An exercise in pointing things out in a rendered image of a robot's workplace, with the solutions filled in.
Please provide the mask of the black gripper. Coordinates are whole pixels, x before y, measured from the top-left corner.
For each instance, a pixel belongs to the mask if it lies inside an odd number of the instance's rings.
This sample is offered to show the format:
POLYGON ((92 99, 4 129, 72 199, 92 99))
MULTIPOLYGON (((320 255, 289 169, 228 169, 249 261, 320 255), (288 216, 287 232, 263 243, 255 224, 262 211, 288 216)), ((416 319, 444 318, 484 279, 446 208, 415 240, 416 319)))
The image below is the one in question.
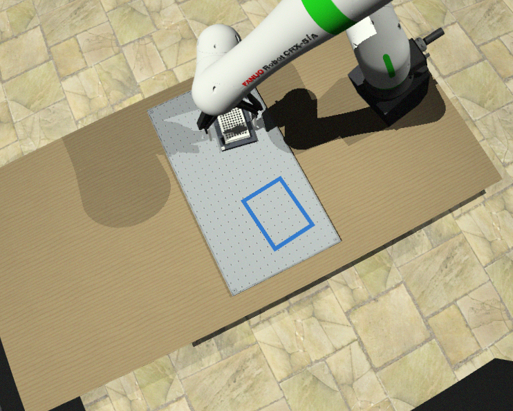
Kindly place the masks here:
MULTIPOLYGON (((254 127, 256 127, 257 126, 257 116, 259 114, 258 111, 262 111, 263 107, 262 107, 261 103, 251 93, 247 94, 245 96, 245 98, 247 100, 249 100, 252 104, 242 100, 235 106, 235 108, 244 109, 246 111, 251 112, 252 123, 253 123, 254 127)), ((201 112, 200 116, 198 118, 198 121, 197 121, 198 129, 199 130, 205 129, 205 133, 209 136, 210 141, 212 141, 212 136, 211 136, 209 127, 212 125, 212 123, 217 118, 218 118, 218 116, 211 116, 211 115, 201 112)))

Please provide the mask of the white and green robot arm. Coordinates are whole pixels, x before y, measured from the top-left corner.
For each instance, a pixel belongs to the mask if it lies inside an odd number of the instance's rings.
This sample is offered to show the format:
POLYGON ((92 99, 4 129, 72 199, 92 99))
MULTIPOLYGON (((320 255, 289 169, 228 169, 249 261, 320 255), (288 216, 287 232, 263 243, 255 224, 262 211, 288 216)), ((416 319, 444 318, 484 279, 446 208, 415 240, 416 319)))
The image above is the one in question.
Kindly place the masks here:
POLYGON ((367 91, 384 100, 401 96, 415 73, 429 70, 423 51, 445 32, 408 39, 391 1, 281 0, 243 40, 228 25, 207 27, 196 45, 194 103, 225 115, 273 73, 344 31, 367 91))

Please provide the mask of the blue tape outline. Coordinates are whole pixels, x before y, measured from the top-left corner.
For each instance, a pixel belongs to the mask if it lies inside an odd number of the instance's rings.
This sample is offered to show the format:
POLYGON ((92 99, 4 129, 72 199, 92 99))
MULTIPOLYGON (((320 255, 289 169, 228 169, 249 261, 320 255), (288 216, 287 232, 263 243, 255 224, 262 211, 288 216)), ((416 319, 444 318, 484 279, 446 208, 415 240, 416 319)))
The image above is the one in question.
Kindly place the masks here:
POLYGON ((293 239, 295 239, 296 237, 300 236, 301 234, 303 234, 304 232, 306 232, 307 230, 309 230, 310 228, 312 228, 313 226, 315 226, 315 224, 313 223, 313 221, 311 220, 311 218, 308 216, 308 214, 306 213, 306 211, 303 209, 303 207, 301 206, 301 204, 298 202, 297 198, 294 196, 294 194, 292 193, 292 191, 290 190, 290 188, 287 186, 287 184, 285 183, 285 181, 282 179, 282 177, 278 177, 276 178, 275 180, 271 181, 269 184, 263 186, 262 188, 260 188, 259 190, 257 190, 256 192, 252 193, 251 195, 247 196, 246 198, 242 199, 241 202, 243 203, 243 205, 245 206, 246 210, 249 212, 250 216, 253 218, 254 222, 256 223, 256 225, 259 227, 260 231, 263 233, 264 237, 267 239, 268 243, 271 245, 272 249, 274 250, 274 252, 278 249, 280 249, 282 246, 286 245, 287 243, 289 243, 290 241, 292 241, 293 239), (286 240, 284 240, 283 242, 281 242, 280 244, 278 244, 277 246, 275 246, 275 244, 273 243, 273 241, 271 240, 271 238, 269 237, 269 235, 267 234, 267 232, 265 231, 265 229, 263 228, 263 226, 261 225, 261 223, 259 222, 259 220, 257 219, 257 217, 255 216, 255 214, 253 213, 253 211, 251 210, 251 208, 249 207, 249 205, 247 204, 246 201, 250 200, 251 198, 255 197, 256 195, 258 195, 259 193, 261 193, 262 191, 268 189, 269 187, 271 187, 272 185, 274 185, 275 183, 277 182, 281 182, 282 186, 284 186, 284 188, 286 189, 287 193, 290 195, 290 197, 292 198, 292 200, 295 202, 295 204, 297 205, 297 207, 300 209, 301 213, 303 214, 303 216, 306 218, 306 220, 308 221, 309 225, 307 225, 305 228, 301 229, 300 231, 296 232, 294 235, 292 235, 291 237, 287 238, 286 240))

